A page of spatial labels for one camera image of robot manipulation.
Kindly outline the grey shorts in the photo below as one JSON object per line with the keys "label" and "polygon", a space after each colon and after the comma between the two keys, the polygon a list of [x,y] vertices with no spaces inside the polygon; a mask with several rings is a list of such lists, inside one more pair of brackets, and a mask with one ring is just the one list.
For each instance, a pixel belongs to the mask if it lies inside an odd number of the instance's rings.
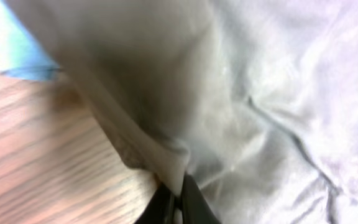
{"label": "grey shorts", "polygon": [[9,1],[123,162],[222,223],[358,223],[358,1]]}

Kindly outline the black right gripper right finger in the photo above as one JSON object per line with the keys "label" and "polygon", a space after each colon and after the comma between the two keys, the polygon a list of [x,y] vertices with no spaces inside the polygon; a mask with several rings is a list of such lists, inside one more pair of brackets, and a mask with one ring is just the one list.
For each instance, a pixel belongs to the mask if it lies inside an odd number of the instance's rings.
{"label": "black right gripper right finger", "polygon": [[220,224],[192,176],[186,174],[181,192],[184,224]]}

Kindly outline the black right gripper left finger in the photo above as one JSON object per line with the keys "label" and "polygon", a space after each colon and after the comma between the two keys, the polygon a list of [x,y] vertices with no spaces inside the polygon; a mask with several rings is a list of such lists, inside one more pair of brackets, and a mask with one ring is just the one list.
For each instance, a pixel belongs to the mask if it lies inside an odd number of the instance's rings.
{"label": "black right gripper left finger", "polygon": [[160,184],[135,224],[172,224],[175,211],[175,196]]}

